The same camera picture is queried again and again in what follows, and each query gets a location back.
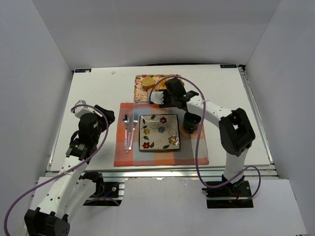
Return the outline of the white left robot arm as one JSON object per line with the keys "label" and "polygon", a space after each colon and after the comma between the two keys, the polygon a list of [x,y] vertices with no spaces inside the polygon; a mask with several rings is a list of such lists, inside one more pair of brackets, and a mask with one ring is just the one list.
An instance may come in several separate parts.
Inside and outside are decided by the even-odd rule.
{"label": "white left robot arm", "polygon": [[25,214],[30,236],[68,235],[73,216],[103,183],[100,173],[86,172],[86,168],[104,144],[99,138],[115,121],[114,111],[77,103],[71,112],[79,119],[78,129],[70,138],[59,174],[50,179],[51,188],[39,205]]}

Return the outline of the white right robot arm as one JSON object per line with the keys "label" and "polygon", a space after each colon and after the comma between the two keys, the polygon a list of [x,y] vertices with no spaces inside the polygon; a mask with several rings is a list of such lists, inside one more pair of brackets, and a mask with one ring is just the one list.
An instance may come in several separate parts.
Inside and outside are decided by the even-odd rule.
{"label": "white right robot arm", "polygon": [[161,107],[176,107],[201,117],[219,129],[220,142],[226,152],[225,170],[220,186],[233,188],[244,180],[244,164],[249,148],[255,140],[255,133],[245,110],[228,109],[206,100],[201,89],[186,91],[180,76],[167,76],[161,79],[166,90],[163,95],[148,96]]}

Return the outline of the large yellow muffin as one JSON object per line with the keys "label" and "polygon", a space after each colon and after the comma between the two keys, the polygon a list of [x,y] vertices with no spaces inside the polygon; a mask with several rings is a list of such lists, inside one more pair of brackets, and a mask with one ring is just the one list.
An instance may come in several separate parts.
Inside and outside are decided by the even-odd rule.
{"label": "large yellow muffin", "polygon": [[152,77],[145,77],[142,79],[141,84],[144,89],[151,89],[154,87],[156,82]]}

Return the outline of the dark green mug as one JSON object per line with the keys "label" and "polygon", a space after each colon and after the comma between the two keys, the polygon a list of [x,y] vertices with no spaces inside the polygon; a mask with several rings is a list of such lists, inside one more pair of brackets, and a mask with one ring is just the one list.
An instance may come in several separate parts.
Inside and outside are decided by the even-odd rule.
{"label": "dark green mug", "polygon": [[192,134],[195,130],[198,129],[200,122],[201,122],[200,116],[198,116],[196,114],[189,113],[189,112],[186,112],[184,114],[183,127],[190,134]]}

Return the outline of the floral serving tray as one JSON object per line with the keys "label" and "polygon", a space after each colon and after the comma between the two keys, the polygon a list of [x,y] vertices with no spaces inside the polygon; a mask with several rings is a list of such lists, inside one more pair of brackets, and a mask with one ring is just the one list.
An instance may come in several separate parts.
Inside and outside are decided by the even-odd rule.
{"label": "floral serving tray", "polygon": [[145,77],[152,77],[155,82],[159,82],[165,77],[171,76],[170,74],[143,74],[136,75],[134,80],[134,102],[148,102],[148,93],[147,89],[142,87],[141,81]]}

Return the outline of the square floral plate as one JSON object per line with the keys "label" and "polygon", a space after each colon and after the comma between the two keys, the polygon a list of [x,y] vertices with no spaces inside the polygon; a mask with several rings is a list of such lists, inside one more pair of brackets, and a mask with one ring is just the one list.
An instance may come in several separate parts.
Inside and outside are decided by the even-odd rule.
{"label": "square floral plate", "polygon": [[180,149],[179,122],[176,114],[141,115],[139,150],[174,151]]}

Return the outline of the checkered orange placemat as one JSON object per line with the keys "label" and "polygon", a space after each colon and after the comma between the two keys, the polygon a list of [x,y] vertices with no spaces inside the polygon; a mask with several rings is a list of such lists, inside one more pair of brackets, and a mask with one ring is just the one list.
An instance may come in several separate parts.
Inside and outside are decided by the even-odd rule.
{"label": "checkered orange placemat", "polygon": [[[153,114],[176,114],[179,122],[180,149],[174,151],[149,151],[139,150],[139,126],[138,122],[132,150],[126,153],[124,150],[125,125],[123,124],[124,114],[134,113],[141,115]],[[194,165],[194,157],[198,157],[199,165],[208,165],[209,157],[204,128],[198,128],[192,134],[183,127],[183,118],[185,112],[177,108],[159,108],[157,105],[148,103],[121,103],[118,115],[118,124],[116,131],[116,149],[114,157],[115,167],[128,166],[172,166],[172,165]]]}

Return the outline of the blue label sticker left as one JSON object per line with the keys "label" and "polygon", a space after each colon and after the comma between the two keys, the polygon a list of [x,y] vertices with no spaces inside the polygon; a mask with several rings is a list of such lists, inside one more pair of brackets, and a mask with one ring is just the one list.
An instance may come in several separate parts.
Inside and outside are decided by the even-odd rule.
{"label": "blue label sticker left", "polygon": [[91,68],[80,68],[80,69],[75,69],[74,73],[90,73],[92,71]]}

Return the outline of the blue label sticker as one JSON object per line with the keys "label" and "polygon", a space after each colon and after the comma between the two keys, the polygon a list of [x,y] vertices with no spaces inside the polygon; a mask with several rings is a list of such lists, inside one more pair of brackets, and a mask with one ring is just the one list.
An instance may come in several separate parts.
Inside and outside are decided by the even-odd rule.
{"label": "blue label sticker", "polygon": [[75,69],[74,73],[90,73],[92,71],[91,68],[80,68],[80,69]]}
{"label": "blue label sticker", "polygon": [[235,65],[235,64],[220,64],[220,68],[224,68],[224,69],[237,68],[237,65]]}

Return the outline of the blue label sticker right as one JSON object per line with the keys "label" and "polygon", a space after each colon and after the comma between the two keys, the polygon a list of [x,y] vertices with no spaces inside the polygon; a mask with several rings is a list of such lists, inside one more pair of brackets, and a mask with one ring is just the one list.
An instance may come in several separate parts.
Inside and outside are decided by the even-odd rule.
{"label": "blue label sticker right", "polygon": [[237,65],[235,65],[235,64],[220,64],[220,68],[224,68],[224,69],[237,68]]}

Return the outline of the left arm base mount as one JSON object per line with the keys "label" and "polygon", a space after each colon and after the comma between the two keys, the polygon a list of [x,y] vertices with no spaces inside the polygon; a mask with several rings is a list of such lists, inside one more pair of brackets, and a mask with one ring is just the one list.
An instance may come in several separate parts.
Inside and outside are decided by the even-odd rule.
{"label": "left arm base mount", "polygon": [[98,172],[85,172],[79,177],[80,184],[83,180],[92,183],[92,193],[83,203],[84,206],[115,206],[118,207],[122,200],[119,200],[119,182],[105,182],[103,175]]}

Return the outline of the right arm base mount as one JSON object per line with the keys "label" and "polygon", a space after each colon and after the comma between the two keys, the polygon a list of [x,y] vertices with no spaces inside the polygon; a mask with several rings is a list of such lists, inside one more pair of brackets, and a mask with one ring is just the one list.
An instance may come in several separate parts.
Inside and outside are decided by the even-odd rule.
{"label": "right arm base mount", "polygon": [[253,208],[252,191],[248,181],[244,181],[235,190],[225,185],[220,188],[202,188],[206,195],[208,209]]}

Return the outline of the aluminium table frame rail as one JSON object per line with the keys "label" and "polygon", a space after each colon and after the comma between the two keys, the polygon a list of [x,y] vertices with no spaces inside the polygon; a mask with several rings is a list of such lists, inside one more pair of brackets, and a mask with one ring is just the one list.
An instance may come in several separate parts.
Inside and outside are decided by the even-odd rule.
{"label": "aluminium table frame rail", "polygon": [[[263,179],[279,179],[274,164],[257,166]],[[220,180],[223,174],[223,166],[200,166],[200,174],[205,181]],[[105,179],[127,179],[127,178],[172,178],[182,177],[198,179],[195,166],[137,166],[137,167],[114,167],[113,163],[96,164],[90,163],[86,171],[102,173]],[[54,177],[59,170],[48,166],[44,177]],[[245,171],[248,179],[258,178],[258,172],[254,168]]]}

